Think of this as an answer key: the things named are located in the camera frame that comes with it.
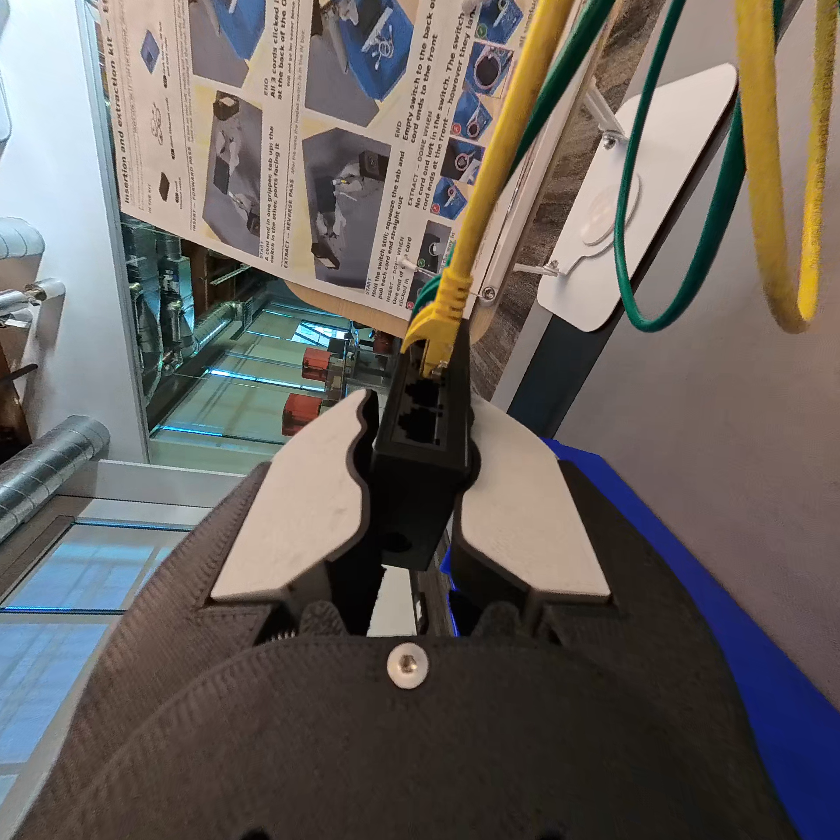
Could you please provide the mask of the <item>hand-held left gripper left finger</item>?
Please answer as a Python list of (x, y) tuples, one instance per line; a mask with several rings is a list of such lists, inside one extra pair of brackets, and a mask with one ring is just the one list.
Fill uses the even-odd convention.
[(371, 519), (358, 447), (373, 442), (378, 395), (344, 397), (274, 456), (211, 590), (217, 603), (331, 599), (329, 564), (355, 548)]

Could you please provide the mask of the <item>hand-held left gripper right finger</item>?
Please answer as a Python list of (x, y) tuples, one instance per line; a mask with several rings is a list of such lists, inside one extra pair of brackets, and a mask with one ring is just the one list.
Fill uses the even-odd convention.
[(497, 406), (472, 402), (479, 469), (457, 500), (451, 574), (474, 603), (604, 603), (602, 567), (552, 449)]

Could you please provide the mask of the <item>black ethernet switch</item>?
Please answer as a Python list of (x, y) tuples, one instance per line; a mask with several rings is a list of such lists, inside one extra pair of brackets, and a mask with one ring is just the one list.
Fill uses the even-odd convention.
[(386, 566), (427, 571), (457, 499), (478, 473), (471, 440), (469, 326), (462, 321), (439, 380), (422, 377), (423, 348), (402, 354), (371, 460), (372, 526)]

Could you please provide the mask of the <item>blue plastic bin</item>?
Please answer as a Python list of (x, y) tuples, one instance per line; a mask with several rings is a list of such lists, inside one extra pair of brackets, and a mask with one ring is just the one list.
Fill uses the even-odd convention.
[(838, 711), (602, 459), (539, 445), (610, 588), (540, 602), (455, 529), (437, 838), (838, 838)]

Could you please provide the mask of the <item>printed instruction sheet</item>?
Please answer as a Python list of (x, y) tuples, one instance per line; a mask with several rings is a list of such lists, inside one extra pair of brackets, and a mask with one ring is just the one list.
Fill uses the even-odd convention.
[(99, 2), (122, 210), (411, 318), (536, 2)]

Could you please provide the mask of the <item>silver ventilation duct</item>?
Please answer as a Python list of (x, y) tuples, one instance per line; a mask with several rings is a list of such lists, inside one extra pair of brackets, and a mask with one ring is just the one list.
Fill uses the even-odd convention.
[(110, 443), (108, 429), (89, 416), (69, 416), (1, 468), (1, 540), (26, 524)]

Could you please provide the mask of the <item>silver elbow duct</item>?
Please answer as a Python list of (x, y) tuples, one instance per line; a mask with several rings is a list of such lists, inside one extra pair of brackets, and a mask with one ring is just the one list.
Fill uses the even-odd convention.
[(43, 235), (19, 217), (1, 217), (1, 260), (24, 261), (37, 267), (46, 250)]

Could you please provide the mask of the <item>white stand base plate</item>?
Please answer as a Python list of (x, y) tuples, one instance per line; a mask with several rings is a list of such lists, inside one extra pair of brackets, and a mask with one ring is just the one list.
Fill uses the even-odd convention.
[[(653, 258), (681, 213), (701, 156), (734, 103), (737, 71), (720, 64), (657, 88), (626, 211), (630, 272)], [(621, 300), (613, 257), (618, 190), (640, 96), (617, 114), (613, 144), (599, 144), (541, 278), (537, 303), (580, 331), (600, 329)]]

